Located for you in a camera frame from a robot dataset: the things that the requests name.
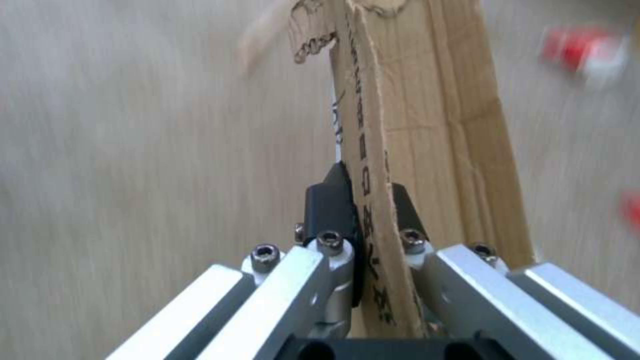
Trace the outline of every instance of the red object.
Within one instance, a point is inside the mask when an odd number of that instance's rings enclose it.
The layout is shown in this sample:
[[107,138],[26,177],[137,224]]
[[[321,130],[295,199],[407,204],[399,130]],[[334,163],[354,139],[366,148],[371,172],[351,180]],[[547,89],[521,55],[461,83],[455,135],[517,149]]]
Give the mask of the red object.
[[640,231],[640,193],[624,196],[623,210],[631,225]]
[[613,58],[614,53],[602,51],[600,46],[612,38],[612,33],[598,28],[551,29],[545,36],[542,56],[578,71],[590,56],[601,60]]

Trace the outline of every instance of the mounting hole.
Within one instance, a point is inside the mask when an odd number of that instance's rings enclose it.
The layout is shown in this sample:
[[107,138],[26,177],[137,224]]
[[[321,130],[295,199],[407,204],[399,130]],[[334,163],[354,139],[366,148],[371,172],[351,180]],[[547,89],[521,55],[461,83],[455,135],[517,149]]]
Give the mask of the mounting hole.
[[299,360],[334,360],[333,349],[322,341],[307,343],[298,353]]
[[451,343],[444,348],[445,360],[482,360],[480,354],[469,344]]
[[336,240],[340,235],[335,231],[325,231],[322,233],[322,239],[324,240]]
[[263,247],[259,247],[256,250],[256,252],[260,256],[271,255],[271,254],[273,254],[273,249],[271,247],[268,247],[268,246],[263,246]]

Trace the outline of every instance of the torn cardboard edge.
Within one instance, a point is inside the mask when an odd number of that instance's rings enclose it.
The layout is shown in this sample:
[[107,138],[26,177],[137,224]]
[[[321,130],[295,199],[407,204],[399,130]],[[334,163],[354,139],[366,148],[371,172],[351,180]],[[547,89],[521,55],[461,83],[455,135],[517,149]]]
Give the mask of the torn cardboard edge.
[[[533,261],[479,3],[311,2],[319,7],[298,10],[308,19],[289,34],[296,54],[310,39],[337,38],[342,156],[367,243],[367,334],[424,336],[391,182],[406,187],[436,248],[484,242],[512,267]],[[380,13],[373,3],[401,6]]]

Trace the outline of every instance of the wooden floor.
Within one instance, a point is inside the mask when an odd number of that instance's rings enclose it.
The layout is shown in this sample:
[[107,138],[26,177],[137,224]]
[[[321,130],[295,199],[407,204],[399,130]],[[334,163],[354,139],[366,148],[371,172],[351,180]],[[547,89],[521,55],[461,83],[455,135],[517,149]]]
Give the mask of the wooden floor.
[[[108,354],[211,263],[287,248],[334,160],[326,54],[286,37],[247,76],[268,1],[9,0],[0,12],[3,358]],[[630,24],[633,1],[485,0],[532,238],[640,311],[638,66],[586,92],[540,64],[547,24]]]

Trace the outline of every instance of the cardboard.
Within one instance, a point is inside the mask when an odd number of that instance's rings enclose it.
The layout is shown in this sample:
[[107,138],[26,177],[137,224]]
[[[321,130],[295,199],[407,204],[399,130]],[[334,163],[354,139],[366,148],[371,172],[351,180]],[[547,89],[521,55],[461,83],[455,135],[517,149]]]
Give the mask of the cardboard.
[[[533,262],[480,4],[314,3],[329,19],[308,23],[323,23],[336,38],[342,157],[367,241],[367,334],[424,336],[391,182],[406,186],[436,248],[484,242],[511,267]],[[289,34],[293,46],[307,36]]]

